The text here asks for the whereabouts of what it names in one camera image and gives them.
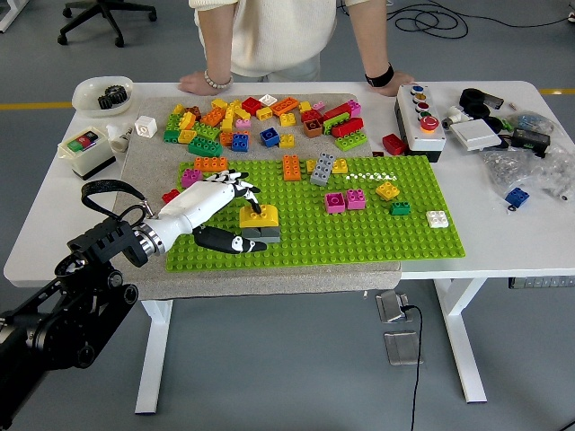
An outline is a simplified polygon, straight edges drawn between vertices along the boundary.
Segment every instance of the power cord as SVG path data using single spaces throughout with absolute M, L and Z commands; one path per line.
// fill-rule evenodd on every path
M 421 314 L 420 307 L 417 305 L 405 305 L 400 307 L 402 312 L 406 312 L 407 310 L 411 309 L 415 309 L 420 313 L 420 345 L 418 346 L 417 350 L 417 369 L 415 372 L 415 387 L 413 388 L 413 404 L 411 405 L 411 431 L 413 431 L 413 426 L 415 425 L 415 400 L 417 398 L 417 387 L 420 384 L 421 333 L 423 332 L 423 314 Z

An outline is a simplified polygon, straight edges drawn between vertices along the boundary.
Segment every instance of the white robotic hand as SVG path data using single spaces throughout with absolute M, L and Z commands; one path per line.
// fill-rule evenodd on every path
M 211 216 L 237 197 L 244 197 L 254 212 L 261 213 L 254 194 L 260 190 L 242 181 L 247 176 L 246 172 L 223 171 L 195 182 L 163 207 L 156 218 L 146 219 L 137 230 L 145 236 L 144 240 L 149 240 L 143 244 L 148 248 L 148 255 L 166 253 L 183 233 L 193 233 L 198 245 L 212 250 L 228 253 L 266 250 L 263 242 L 203 226 Z

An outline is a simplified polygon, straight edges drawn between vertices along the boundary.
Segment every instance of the person's hand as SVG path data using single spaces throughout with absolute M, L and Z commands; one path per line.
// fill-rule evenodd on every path
M 399 91 L 400 85 L 412 84 L 413 81 L 413 76 L 397 70 L 388 85 L 384 87 L 372 87 L 372 90 L 384 96 L 395 97 Z
M 222 92 L 222 90 L 218 90 L 206 82 L 203 72 L 194 72 L 180 78 L 178 89 L 183 92 L 192 92 L 198 96 L 215 96 Z

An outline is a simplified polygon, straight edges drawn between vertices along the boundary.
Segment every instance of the person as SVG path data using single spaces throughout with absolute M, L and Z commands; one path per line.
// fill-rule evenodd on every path
M 320 53 L 335 30 L 337 0 L 189 0 L 207 68 L 181 78 L 179 88 L 216 95 L 241 82 L 318 81 Z M 395 96 L 413 82 L 387 56 L 386 0 L 347 0 L 367 81 Z

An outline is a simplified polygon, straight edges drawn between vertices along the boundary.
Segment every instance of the white control box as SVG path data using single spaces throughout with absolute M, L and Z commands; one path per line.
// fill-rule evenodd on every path
M 436 162 L 446 144 L 437 107 L 429 87 L 402 85 L 397 93 L 395 117 L 402 141 L 409 147 L 407 155 L 426 155 Z

